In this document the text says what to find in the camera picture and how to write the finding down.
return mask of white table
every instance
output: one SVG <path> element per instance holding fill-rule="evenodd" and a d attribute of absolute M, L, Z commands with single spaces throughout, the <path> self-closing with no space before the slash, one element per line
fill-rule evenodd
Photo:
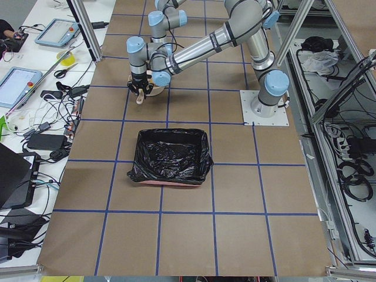
<path fill-rule="evenodd" d="M 109 22 L 115 2 L 116 0 L 97 0 L 95 2 L 85 2 L 85 8 L 88 12 L 90 20 L 92 22 Z M 50 23 L 50 21 L 54 18 L 70 20 L 73 19 L 70 16 L 72 14 L 69 9 L 55 9 L 54 6 L 55 2 L 52 0 L 38 0 L 23 24 L 29 26 L 34 24 L 44 24 L 47 26 L 47 24 Z M 15 53 L 14 58 L 10 62 L 5 62 L 3 60 L 0 61 L 0 78 L 4 77 L 6 73 L 9 71 L 9 69 L 13 66 L 28 69 L 36 69 L 41 71 L 42 73 L 45 73 L 56 62 L 56 54 L 61 50 L 64 50 L 64 48 L 60 49 L 38 45 L 34 42 L 34 39 L 38 36 L 38 33 L 35 33 L 32 29 L 28 29 L 27 33 L 29 33 L 29 38 L 25 42 L 21 51 L 19 53 Z M 95 30 L 95 34 L 100 45 L 103 43 L 105 33 L 106 28 Z M 78 45 L 81 42 L 82 34 L 79 34 L 75 45 Z M 88 68 L 88 66 L 91 63 L 91 57 L 86 48 L 85 43 L 81 44 L 80 47 L 76 48 L 73 51 L 73 54 L 78 64 L 67 73 L 65 78 L 59 80 L 64 85 L 74 85 L 76 81 L 81 77 L 81 75 L 84 74 L 84 71 Z M 63 68 L 65 67 L 58 66 L 55 70 Z M 94 70 L 95 64 L 93 63 L 92 66 L 88 69 L 87 73 L 82 78 L 82 80 L 80 81 L 80 83 L 78 84 L 78 86 L 90 84 Z M 42 82 L 40 87 L 37 88 L 35 93 L 28 100 L 27 104 L 17 112 L 10 115 L 10 124 L 16 124 L 18 126 L 18 129 L 27 128 L 29 126 L 29 117 L 34 117 L 36 110 L 38 110 L 41 106 L 45 105 L 46 103 L 40 97 L 42 90 L 57 90 L 55 85 L 56 81 L 58 80 L 53 76 L 53 72 L 50 73 Z M 48 109 L 49 106 L 42 108 L 37 113 L 37 117 L 41 118 Z M 7 108 L 0 107 L 0 116 L 5 114 L 8 110 L 9 109 Z M 58 122 L 54 124 L 51 129 L 59 129 L 62 126 L 63 123 Z M 63 134 L 63 130 L 51 131 L 47 133 Z M 11 133 L 8 136 L 2 137 L 1 142 L 5 146 L 12 149 L 14 152 L 22 152 L 22 143 L 20 143 L 21 140 L 21 137 Z M 47 155 L 50 153 L 49 151 L 36 152 L 40 154 L 44 159 L 47 159 Z M 63 168 L 65 167 L 67 159 L 68 158 L 65 158 L 55 164 L 41 164 L 39 171 L 42 173 L 46 173 L 54 177 L 55 179 L 59 179 L 63 171 Z M 38 178 L 48 181 L 47 177 L 40 176 Z M 58 192 L 53 188 L 50 188 L 49 190 L 50 196 L 45 213 L 50 213 L 52 211 L 53 205 L 55 204 L 56 196 L 58 194 Z M 27 207 L 27 209 L 32 211 L 33 213 L 41 214 L 45 209 L 47 198 L 47 188 L 45 186 L 37 188 L 35 190 L 33 202 L 29 207 Z M 0 215 L 6 215 L 9 213 L 9 211 L 10 210 L 0 211 Z M 47 226 L 47 224 L 43 226 L 36 236 L 39 236 L 39 234 L 45 232 Z M 34 265 L 36 264 L 40 251 L 40 248 L 34 248 L 32 250 L 26 251 L 20 258 L 13 258 L 12 260 L 7 261 L 6 263 L 0 264 L 0 268 Z"/>

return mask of tablet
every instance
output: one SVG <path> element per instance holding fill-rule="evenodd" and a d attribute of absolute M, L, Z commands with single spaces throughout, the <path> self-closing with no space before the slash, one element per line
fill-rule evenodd
<path fill-rule="evenodd" d="M 78 24 L 67 19 L 53 19 L 52 22 L 38 35 L 35 43 L 63 47 L 79 32 Z"/>
<path fill-rule="evenodd" d="M 38 70 L 12 67 L 0 81 L 0 106 L 13 107 L 41 77 Z"/>

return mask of yellow object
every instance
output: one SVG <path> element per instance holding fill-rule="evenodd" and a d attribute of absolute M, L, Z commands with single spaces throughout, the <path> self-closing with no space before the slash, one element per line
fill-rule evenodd
<path fill-rule="evenodd" d="M 44 276 L 41 282 L 62 282 L 67 276 Z M 65 282 L 83 282 L 84 276 L 69 276 Z"/>
<path fill-rule="evenodd" d="M 56 55 L 56 58 L 57 59 L 60 59 L 61 56 L 65 53 L 66 51 L 61 51 L 59 52 L 57 55 Z M 72 52 L 69 52 L 66 56 L 65 56 L 65 59 L 63 59 L 60 64 L 62 66 L 71 66 L 73 65 L 74 63 L 76 62 L 76 58 L 75 56 L 73 55 Z"/>

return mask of person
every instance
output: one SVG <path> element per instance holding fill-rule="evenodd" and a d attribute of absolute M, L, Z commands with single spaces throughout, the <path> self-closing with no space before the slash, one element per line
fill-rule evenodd
<path fill-rule="evenodd" d="M 14 38 L 13 27 L 3 19 L 0 19 L 0 39 Z"/>
<path fill-rule="evenodd" d="M 8 38 L 22 39 L 18 32 L 15 32 L 13 27 L 5 20 L 0 19 L 0 39 L 6 40 Z M 0 60 L 3 56 L 3 52 L 6 50 L 5 45 L 0 43 Z"/>

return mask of pink object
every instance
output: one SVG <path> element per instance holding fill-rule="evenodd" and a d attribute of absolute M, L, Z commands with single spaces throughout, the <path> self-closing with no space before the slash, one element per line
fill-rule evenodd
<path fill-rule="evenodd" d="M 157 180 L 147 180 L 139 182 L 142 184 L 151 184 L 151 185 L 169 185 L 169 186 L 186 186 L 186 187 L 200 187 L 200 185 L 184 184 L 184 183 L 175 183 L 175 182 L 166 182 L 166 181 L 157 181 Z"/>

